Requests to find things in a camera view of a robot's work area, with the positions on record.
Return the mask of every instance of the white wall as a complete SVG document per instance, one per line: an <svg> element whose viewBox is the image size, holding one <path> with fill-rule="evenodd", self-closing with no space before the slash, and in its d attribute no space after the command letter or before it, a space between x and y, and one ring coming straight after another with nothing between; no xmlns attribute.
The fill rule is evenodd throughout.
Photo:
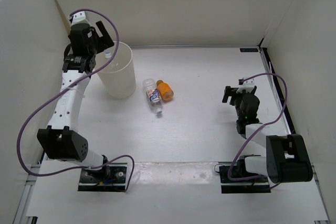
<svg viewBox="0 0 336 224"><path fill-rule="evenodd" d="M336 223L336 4L295 0L269 46L275 71L288 81L288 107L303 135Z"/></svg>
<svg viewBox="0 0 336 224"><path fill-rule="evenodd" d="M12 223L27 174L16 156L16 138L28 115L61 82L67 34L54 0L0 0L0 223ZM37 130L52 107L28 125L22 143L26 164L36 164Z"/></svg>
<svg viewBox="0 0 336 224"><path fill-rule="evenodd" d="M292 0L57 0L113 19L129 45L254 44L272 36Z"/></svg>

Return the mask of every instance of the orange bottle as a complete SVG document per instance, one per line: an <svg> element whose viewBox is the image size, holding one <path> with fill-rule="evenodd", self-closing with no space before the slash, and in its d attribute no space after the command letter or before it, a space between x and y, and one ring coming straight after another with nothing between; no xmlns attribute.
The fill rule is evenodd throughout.
<svg viewBox="0 0 336 224"><path fill-rule="evenodd" d="M160 93L161 99L164 102L169 102L173 99L174 92L167 83L163 82L162 80L158 80L156 82L156 85Z"/></svg>

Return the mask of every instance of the bottle cap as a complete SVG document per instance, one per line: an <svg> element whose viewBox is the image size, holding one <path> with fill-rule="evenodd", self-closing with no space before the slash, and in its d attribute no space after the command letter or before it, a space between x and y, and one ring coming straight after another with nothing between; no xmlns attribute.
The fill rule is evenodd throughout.
<svg viewBox="0 0 336 224"><path fill-rule="evenodd" d="M162 113L162 108L157 108L155 111L156 111L157 114L161 114Z"/></svg>
<svg viewBox="0 0 336 224"><path fill-rule="evenodd" d="M112 57L112 55L111 55L110 52L105 52L104 54L105 54L105 58L106 58L106 59L109 59L109 58Z"/></svg>
<svg viewBox="0 0 336 224"><path fill-rule="evenodd" d="M156 85L158 86L160 83L162 83L163 81L162 80L158 80L157 82L156 82Z"/></svg>

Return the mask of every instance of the clear plastic bottle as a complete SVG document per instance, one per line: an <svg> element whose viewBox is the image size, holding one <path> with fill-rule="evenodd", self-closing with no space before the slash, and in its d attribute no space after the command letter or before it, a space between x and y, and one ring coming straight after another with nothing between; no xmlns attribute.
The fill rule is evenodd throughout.
<svg viewBox="0 0 336 224"><path fill-rule="evenodd" d="M156 88L156 83L153 79L146 79L142 82L143 88L146 92L146 97L149 103L149 106L152 111L157 115L162 113L162 103L160 100L160 94Z"/></svg>

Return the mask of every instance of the wire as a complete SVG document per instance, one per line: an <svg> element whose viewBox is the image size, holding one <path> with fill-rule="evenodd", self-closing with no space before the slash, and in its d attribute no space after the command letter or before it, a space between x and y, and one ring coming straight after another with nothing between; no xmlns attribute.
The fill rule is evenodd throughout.
<svg viewBox="0 0 336 224"><path fill-rule="evenodd" d="M257 179L255 178L255 179L253 180L252 185L250 185L250 187L254 186L254 184L255 184L256 182L257 182Z"/></svg>
<svg viewBox="0 0 336 224"><path fill-rule="evenodd" d="M80 81L86 79L86 78L89 78L90 76L94 75L95 73L98 73L100 70L102 70L103 68L105 68L113 59L114 57L116 56L117 54L117 51L118 51L118 47L119 47L119 42L120 42L120 39L119 39L119 33L118 33L118 30L116 28L116 26L114 25L114 23L106 16L104 15L103 13L101 12L98 12L96 10L93 10L93 9L89 9L89 8L82 8L82 9L79 9L79 10L76 10L74 12L72 12L70 14L70 16L73 16L75 13L77 12L82 12L82 11L87 11L87 12L92 12L92 13L96 13L98 15L100 15L101 17L105 18L110 24L111 26L113 27L114 31L115 31L115 36L116 36L116 48L114 49L114 52L111 56L111 58L103 65L101 66L100 68L98 68L97 70L87 74L86 76L83 76L81 78L78 78L76 81L74 81L71 85L69 85L67 88L65 88L64 90L62 90L61 92L59 92L57 95L55 95L54 97L52 97L50 100L48 100L47 102L43 103L40 107L38 107L27 119L26 121L23 123L20 131L19 131L19 134L17 136L17 142L16 142L16 153L17 153L17 157L19 159L19 162L23 168L23 170L25 170L28 174L30 175L33 175L33 176L36 176L36 177L47 177L47 176L52 176L52 175L56 175L56 174L60 174L60 173L63 173L63 172L66 172L68 170L74 170L74 169L87 169L87 168L90 168L90 169L100 169L106 165L109 165L111 164L112 162L122 158L122 157L128 157L132 160L132 171L131 171L131 174L130 174L130 178L128 180L128 183L127 183L127 186L125 188L125 190L128 189L128 186L130 184L130 181L131 181L131 177L132 177L132 174L133 174L133 171L134 171L134 159L133 157L131 157L130 155L121 155L119 157L116 157L100 166L96 166L96 167L86 167L86 166L75 166L75 167L69 167L69 168L66 168L66 169L62 169L62 170L59 170L57 172L53 172L53 173L44 173L44 174L39 174L39 173L34 173L32 172L31 170L28 169L28 167L25 165L23 159L22 159L22 155L21 155L21 150L20 150L20 143L21 143L21 139L22 139L22 134L23 134L23 131L25 129L25 127L27 126L27 124L29 123L29 121L40 111L42 110L44 107L46 107L47 105L49 105L50 103L52 103L53 101L55 101L57 98L61 97L62 95L64 95L67 91L69 91L69 89L71 89L72 87L74 87L75 85L77 85Z"/></svg>
<svg viewBox="0 0 336 224"><path fill-rule="evenodd" d="M275 185L271 186L269 189L271 190L271 189L273 189L273 188L277 187L278 185L280 185L280 183L278 183L278 184L275 184Z"/></svg>
<svg viewBox="0 0 336 224"><path fill-rule="evenodd" d="M112 181L113 181L113 179L105 180L105 181L103 182L103 184L107 184L107 183L110 183L110 182L112 182Z"/></svg>
<svg viewBox="0 0 336 224"><path fill-rule="evenodd" d="M262 128L264 128L265 126L267 125L271 125L271 124L274 124L276 122L278 122L280 120L280 118L282 117L282 114L284 113L285 111L285 108L286 108L286 105L287 105L287 99L288 99L288 90L287 90L287 85L286 85L286 82L285 80L278 74L276 73L260 73L260 74L256 74L255 76L251 76L247 79L244 79L244 81L248 81L250 79L253 79L255 77L259 77L259 76L275 76L277 78L279 78L282 82L283 82L283 86L285 88L285 100L283 102L283 106L282 106L282 110L279 114L279 116L272 122L269 122L269 123L264 123L262 126L260 126L254 133L252 133L252 135L245 141L245 143L242 145L242 147L240 148L240 150L238 151L237 155L235 156L235 158L233 159L231 165L230 165L230 168L229 168L229 171L227 173L227 176L230 180L232 181L242 181L242 180L250 180L250 179L254 179L254 178L263 178L264 176L262 175L257 175L257 176L249 176L249 177L245 177L245 178L232 178L232 170L233 170L233 167L235 165L235 163L237 162L239 156L241 155L241 153L243 152L244 148L246 147L246 145L251 141L251 139L259 132L261 131Z"/></svg>
<svg viewBox="0 0 336 224"><path fill-rule="evenodd" d="M217 166L217 165L221 165L221 166L225 166L225 165L222 165L222 164L216 164L216 165L214 166L214 172L217 173L217 174L220 174L219 171L216 171L216 166Z"/></svg>

